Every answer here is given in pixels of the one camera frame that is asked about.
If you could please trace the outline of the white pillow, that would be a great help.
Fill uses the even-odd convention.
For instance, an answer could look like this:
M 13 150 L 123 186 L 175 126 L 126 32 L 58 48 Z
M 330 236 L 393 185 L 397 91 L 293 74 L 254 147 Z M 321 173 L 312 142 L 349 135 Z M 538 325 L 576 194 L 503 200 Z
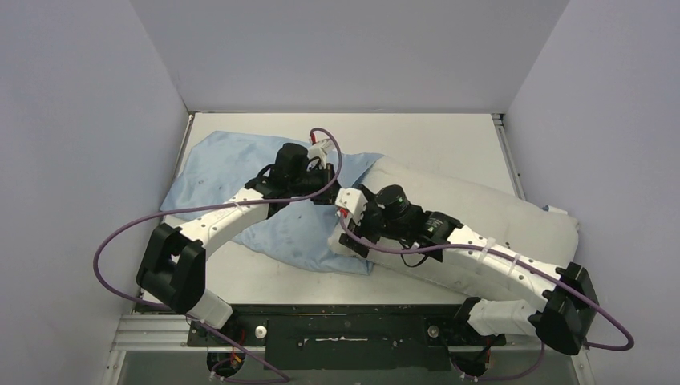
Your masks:
M 521 255 L 530 265 L 539 263 L 565 268 L 575 257 L 578 221 L 563 213 L 546 212 L 527 201 L 481 184 L 409 168 L 390 157 L 377 160 L 362 179 L 376 193 L 390 184 L 400 185 L 408 200 L 425 211 L 441 212 L 463 223 L 453 232 L 456 244 L 483 247 L 488 238 L 495 249 L 509 257 Z M 428 259 L 421 266 L 419 255 L 391 255 L 370 251 L 369 261 L 450 290 L 487 300 L 523 299 L 537 302 L 531 289 L 548 287 L 512 260 L 492 254 L 484 259 L 476 251 L 446 249 L 443 261 Z

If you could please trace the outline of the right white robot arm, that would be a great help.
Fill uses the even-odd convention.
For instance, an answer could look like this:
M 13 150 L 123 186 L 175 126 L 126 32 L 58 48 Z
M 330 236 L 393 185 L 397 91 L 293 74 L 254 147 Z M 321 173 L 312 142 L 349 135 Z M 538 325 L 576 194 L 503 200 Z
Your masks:
M 455 336 L 473 343 L 482 336 L 517 334 L 537 337 L 553 350 L 576 355 L 599 304 L 588 270 L 538 261 L 484 237 L 460 220 L 412 204 L 399 185 L 372 193 L 368 188 L 342 188 L 335 202 L 342 232 L 340 245 L 360 257 L 382 252 L 420 255 L 420 269 L 432 260 L 474 282 L 509 292 L 509 299 L 474 294 L 468 286 L 455 290 L 468 298 L 453 322 Z

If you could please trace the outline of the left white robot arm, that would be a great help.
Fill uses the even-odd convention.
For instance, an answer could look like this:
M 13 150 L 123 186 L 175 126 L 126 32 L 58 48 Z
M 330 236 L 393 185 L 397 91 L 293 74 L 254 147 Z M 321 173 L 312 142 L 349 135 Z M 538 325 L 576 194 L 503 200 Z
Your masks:
M 208 334 L 221 345 L 234 342 L 240 323 L 232 317 L 233 308 L 206 285 L 209 258 L 236 235 L 293 202 L 332 205 L 342 168 L 326 160 L 334 149 L 330 139 L 310 148 L 286 143 L 274 163 L 249 180 L 224 208 L 202 209 L 198 218 L 177 227 L 158 225 L 138 269 L 137 284 L 172 311 L 207 324 Z

